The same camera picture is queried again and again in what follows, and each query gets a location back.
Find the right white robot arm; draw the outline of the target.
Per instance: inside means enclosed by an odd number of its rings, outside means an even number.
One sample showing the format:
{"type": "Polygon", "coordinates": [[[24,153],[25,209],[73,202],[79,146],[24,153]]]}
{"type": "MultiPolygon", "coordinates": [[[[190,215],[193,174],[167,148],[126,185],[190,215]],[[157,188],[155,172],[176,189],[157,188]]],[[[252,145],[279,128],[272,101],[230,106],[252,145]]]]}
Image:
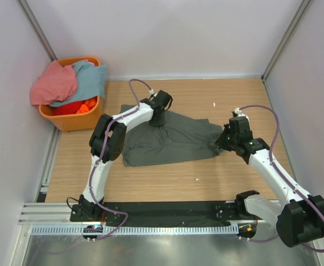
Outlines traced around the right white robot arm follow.
{"type": "Polygon", "coordinates": [[[235,152],[266,181],[278,203],[257,192],[246,192],[234,206],[240,219],[257,216],[272,225],[288,247],[324,237],[324,199],[312,196],[276,160],[268,144],[254,138],[248,117],[235,114],[216,141],[219,148],[235,152]]]}

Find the dark grey t shirt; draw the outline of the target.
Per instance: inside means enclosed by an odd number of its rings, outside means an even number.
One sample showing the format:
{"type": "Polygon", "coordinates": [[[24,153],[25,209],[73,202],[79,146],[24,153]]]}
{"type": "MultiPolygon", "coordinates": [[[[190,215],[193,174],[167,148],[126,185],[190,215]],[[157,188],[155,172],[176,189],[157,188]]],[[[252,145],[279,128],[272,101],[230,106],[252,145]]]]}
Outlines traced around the dark grey t shirt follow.
{"type": "Polygon", "coordinates": [[[215,141],[221,133],[222,127],[208,119],[167,111],[163,126],[144,122],[126,133],[123,162],[140,167],[213,158],[220,154],[215,141]]]}

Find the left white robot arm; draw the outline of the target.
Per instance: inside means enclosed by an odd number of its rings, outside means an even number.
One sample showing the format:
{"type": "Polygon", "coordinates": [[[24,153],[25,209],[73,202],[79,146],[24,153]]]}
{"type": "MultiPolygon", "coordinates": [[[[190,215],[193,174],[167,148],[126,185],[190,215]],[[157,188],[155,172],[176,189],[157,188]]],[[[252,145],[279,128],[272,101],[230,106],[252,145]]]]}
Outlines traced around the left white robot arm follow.
{"type": "Polygon", "coordinates": [[[71,207],[72,222],[95,222],[101,218],[105,184],[113,162],[123,152],[126,133],[145,122],[163,126],[164,112],[172,102],[171,95],[161,90],[127,111],[114,116],[104,114],[99,118],[89,140],[92,155],[90,174],[77,204],[71,207]]]}

